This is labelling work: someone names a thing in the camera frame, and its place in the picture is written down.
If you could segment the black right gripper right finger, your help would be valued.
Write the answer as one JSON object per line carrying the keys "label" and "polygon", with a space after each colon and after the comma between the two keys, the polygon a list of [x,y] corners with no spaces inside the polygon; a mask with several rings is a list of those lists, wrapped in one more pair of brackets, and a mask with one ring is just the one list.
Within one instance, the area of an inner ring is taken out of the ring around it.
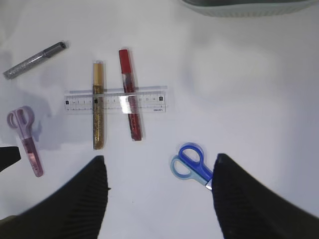
{"label": "black right gripper right finger", "polygon": [[217,155],[212,197],[225,239],[317,239],[319,219],[265,187],[227,154]]}

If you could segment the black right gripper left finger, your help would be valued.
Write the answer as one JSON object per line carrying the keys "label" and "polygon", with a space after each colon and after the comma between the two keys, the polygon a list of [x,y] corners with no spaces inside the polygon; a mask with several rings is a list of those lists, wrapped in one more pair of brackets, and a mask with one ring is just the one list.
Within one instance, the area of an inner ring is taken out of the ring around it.
{"label": "black right gripper left finger", "polygon": [[36,206],[0,222],[2,239],[96,239],[108,202],[103,156]]}

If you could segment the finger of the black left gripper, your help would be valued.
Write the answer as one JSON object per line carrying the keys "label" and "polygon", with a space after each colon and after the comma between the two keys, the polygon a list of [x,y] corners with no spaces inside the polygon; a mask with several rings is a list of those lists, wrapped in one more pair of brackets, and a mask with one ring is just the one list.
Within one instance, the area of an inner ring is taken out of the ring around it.
{"label": "finger of the black left gripper", "polygon": [[0,148],[0,172],[21,160],[17,146],[6,146]]}

